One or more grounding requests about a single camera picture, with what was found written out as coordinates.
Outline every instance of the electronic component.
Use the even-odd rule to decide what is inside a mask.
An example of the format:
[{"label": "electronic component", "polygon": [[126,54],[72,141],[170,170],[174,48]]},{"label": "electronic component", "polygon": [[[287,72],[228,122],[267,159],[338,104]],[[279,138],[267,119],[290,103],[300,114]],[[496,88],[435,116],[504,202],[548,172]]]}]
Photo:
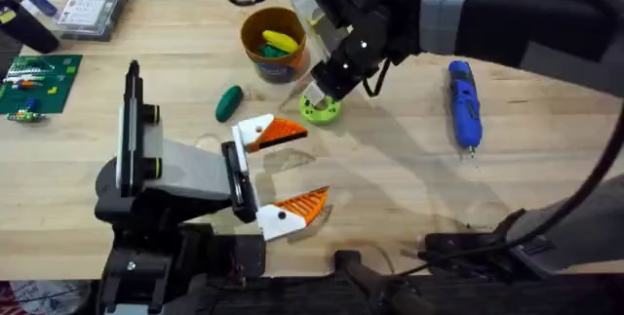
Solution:
[{"label": "electronic component", "polygon": [[109,41],[128,0],[66,0],[55,27],[61,38]]},{"label": "electronic component", "polygon": [[11,86],[11,88],[14,90],[28,90],[28,89],[32,89],[35,87],[41,87],[41,86],[43,86],[41,82],[17,81],[13,83],[13,86]]},{"label": "electronic component", "polygon": [[39,100],[37,98],[27,98],[24,104],[24,108],[28,111],[34,112],[39,105]]},{"label": "electronic component", "polygon": [[8,114],[7,120],[16,121],[22,123],[34,123],[39,122],[46,119],[46,115],[31,112],[25,109],[18,110],[18,112],[14,114]]}]

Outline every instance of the green circuit board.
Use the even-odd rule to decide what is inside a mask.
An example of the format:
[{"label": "green circuit board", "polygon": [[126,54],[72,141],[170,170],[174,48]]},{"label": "green circuit board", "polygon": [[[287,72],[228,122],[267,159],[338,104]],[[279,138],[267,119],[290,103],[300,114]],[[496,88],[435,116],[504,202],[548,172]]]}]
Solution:
[{"label": "green circuit board", "polygon": [[[27,99],[37,99],[34,112],[62,113],[69,91],[78,73],[82,56],[17,57],[0,86],[0,114],[15,113]],[[20,77],[34,78],[42,86],[16,90],[14,81]]]}]

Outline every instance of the clear plastic box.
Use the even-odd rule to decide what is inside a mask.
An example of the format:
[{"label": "clear plastic box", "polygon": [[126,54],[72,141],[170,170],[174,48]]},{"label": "clear plastic box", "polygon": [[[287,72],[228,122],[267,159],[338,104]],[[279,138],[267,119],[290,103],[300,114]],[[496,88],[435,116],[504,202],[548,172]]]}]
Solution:
[{"label": "clear plastic box", "polygon": [[109,41],[128,0],[65,0],[55,17],[60,38]]}]

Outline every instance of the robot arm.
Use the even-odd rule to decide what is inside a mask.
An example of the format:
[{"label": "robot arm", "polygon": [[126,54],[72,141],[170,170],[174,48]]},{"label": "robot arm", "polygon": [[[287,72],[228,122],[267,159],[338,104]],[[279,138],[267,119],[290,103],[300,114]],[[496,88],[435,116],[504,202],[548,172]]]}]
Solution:
[{"label": "robot arm", "polygon": [[[119,115],[117,156],[96,181],[96,217],[114,234],[97,301],[108,312],[159,313],[200,274],[262,275],[265,240],[305,228],[325,203],[326,188],[260,206],[247,153],[306,137],[292,121],[272,114],[240,121],[220,153],[168,140],[160,107],[143,102],[136,61]],[[293,209],[299,203],[307,208]],[[207,223],[187,223],[227,208],[242,222],[257,220],[262,236],[217,235]]]},{"label": "robot arm", "polygon": [[315,1],[336,28],[352,27],[312,70],[333,98],[368,82],[383,60],[399,64],[422,52],[492,61],[624,97],[624,0]]}]

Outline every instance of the floor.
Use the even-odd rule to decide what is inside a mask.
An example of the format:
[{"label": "floor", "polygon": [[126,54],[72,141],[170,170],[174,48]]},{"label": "floor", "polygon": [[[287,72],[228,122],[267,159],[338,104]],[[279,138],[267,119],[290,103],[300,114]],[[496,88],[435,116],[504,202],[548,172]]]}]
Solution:
[{"label": "floor", "polygon": [[[19,50],[18,43],[0,34],[0,75]],[[512,286],[434,276],[411,281],[425,299],[455,314],[624,314],[624,279],[614,275],[559,276]],[[369,309],[351,284],[338,277],[323,282],[262,279],[246,290],[226,287],[197,313],[346,315],[369,314]]]}]

